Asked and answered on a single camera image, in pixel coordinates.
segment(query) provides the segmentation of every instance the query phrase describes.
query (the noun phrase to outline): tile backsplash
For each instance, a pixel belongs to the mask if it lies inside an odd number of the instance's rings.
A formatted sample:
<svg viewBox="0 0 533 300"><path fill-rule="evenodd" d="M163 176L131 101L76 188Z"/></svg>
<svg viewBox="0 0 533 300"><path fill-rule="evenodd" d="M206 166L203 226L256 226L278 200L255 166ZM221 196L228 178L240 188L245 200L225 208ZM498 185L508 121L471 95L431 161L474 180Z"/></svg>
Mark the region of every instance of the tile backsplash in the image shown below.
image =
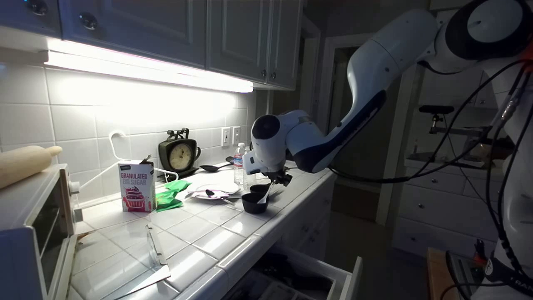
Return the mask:
<svg viewBox="0 0 533 300"><path fill-rule="evenodd" d="M165 131L188 126L201 146L198 163L218 163L233 153L220 148L220 128L250 131L255 96L45 68L28 53L0 48L0 150L60 145L58 160L83 183L116 161L110 131L125 133L113 138L120 156L151 155L160 166L156 145ZM116 183L111 168L81 198L116 191Z"/></svg>

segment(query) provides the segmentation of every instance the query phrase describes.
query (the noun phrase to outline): milk carton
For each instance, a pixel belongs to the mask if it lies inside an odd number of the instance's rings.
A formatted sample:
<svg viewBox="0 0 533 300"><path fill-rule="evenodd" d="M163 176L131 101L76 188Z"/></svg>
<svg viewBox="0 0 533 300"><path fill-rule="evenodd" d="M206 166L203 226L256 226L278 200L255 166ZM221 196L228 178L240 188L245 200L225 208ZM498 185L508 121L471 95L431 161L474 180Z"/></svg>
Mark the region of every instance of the milk carton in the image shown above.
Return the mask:
<svg viewBox="0 0 533 300"><path fill-rule="evenodd" d="M155 208L153 163L118 163L121 208L151 211Z"/></svg>

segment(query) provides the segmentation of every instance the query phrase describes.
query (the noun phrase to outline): cabinet handle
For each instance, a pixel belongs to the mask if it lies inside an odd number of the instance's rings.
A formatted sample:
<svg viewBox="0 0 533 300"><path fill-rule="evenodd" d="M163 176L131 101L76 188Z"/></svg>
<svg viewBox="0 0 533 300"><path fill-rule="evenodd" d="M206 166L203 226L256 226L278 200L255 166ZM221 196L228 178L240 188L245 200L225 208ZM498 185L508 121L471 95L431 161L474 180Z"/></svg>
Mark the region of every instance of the cabinet handle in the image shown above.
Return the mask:
<svg viewBox="0 0 533 300"><path fill-rule="evenodd" d="M88 31L96 30L98 21L91 13L81 11L80 13L80 21Z"/></svg>
<svg viewBox="0 0 533 300"><path fill-rule="evenodd" d="M46 15L46 3L41 0L23 0L26 8L36 15L36 16L45 16Z"/></svg>

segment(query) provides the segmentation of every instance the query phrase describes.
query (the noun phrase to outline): under-cabinet light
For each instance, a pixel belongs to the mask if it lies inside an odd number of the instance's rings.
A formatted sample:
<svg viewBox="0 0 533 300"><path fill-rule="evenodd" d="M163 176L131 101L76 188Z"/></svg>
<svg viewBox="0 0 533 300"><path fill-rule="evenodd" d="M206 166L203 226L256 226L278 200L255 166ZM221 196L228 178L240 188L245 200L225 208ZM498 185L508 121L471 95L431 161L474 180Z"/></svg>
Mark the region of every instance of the under-cabinet light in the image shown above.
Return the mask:
<svg viewBox="0 0 533 300"><path fill-rule="evenodd" d="M41 61L50 66L148 81L236 93L253 91L253 83L248 80L75 41L48 40L48 50L43 51Z"/></svg>

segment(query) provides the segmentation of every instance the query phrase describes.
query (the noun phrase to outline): cabinet door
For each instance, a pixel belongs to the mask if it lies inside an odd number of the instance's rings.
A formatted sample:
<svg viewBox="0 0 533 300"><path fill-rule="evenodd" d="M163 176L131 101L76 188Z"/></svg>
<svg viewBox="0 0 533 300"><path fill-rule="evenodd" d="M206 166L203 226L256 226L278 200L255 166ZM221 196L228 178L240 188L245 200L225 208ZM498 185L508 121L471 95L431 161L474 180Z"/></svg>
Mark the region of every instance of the cabinet door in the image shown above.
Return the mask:
<svg viewBox="0 0 533 300"><path fill-rule="evenodd" d="M63 0L61 10L66 38L205 61L205 0Z"/></svg>
<svg viewBox="0 0 533 300"><path fill-rule="evenodd" d="M273 0L268 83L293 88L298 71L301 0Z"/></svg>
<svg viewBox="0 0 533 300"><path fill-rule="evenodd" d="M55 0L1 0L0 23L51 36L60 33Z"/></svg>
<svg viewBox="0 0 533 300"><path fill-rule="evenodd" d="M208 66L266 76L268 0L208 1Z"/></svg>

